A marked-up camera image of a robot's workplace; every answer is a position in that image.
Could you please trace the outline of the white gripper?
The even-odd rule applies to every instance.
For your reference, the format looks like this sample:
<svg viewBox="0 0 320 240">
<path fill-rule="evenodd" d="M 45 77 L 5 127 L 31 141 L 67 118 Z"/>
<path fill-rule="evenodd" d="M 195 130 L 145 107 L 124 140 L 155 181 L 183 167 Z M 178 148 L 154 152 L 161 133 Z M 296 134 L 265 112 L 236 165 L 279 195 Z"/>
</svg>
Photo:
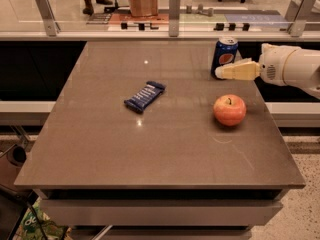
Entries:
<svg viewBox="0 0 320 240">
<path fill-rule="evenodd" d="M 290 56 L 298 50 L 300 50 L 298 46 L 263 43 L 259 57 L 260 66 L 252 61 L 252 58 L 244 58 L 218 67 L 215 76 L 227 80 L 254 80 L 260 75 L 266 83 L 285 86 L 283 77 L 285 65 Z"/>
</svg>

